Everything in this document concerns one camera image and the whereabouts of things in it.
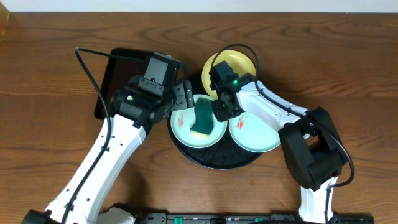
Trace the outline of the green and yellow sponge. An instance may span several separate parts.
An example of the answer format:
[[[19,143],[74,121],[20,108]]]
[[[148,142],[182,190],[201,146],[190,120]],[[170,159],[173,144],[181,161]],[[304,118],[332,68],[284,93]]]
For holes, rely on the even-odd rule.
[[[198,98],[194,106],[194,115],[195,122],[190,132],[208,137],[214,129],[211,100]]]

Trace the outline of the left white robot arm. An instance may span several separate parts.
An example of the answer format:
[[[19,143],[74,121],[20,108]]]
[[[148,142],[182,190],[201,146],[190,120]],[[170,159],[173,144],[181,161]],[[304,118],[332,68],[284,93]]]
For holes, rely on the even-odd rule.
[[[172,110],[193,107],[191,83],[133,78],[111,100],[110,112],[89,153],[65,189],[45,211],[29,210],[23,223],[135,223],[120,205],[101,206],[121,169],[153,125]]]

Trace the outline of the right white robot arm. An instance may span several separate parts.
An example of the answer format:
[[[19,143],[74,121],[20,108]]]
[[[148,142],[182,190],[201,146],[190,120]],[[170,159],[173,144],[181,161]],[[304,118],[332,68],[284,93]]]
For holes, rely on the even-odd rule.
[[[321,107],[308,110],[289,103],[250,73],[214,73],[210,80],[218,95],[212,104],[217,120],[250,112],[277,131],[287,168],[301,186],[301,219],[330,223],[333,189],[340,187],[337,178],[352,160],[329,113]]]

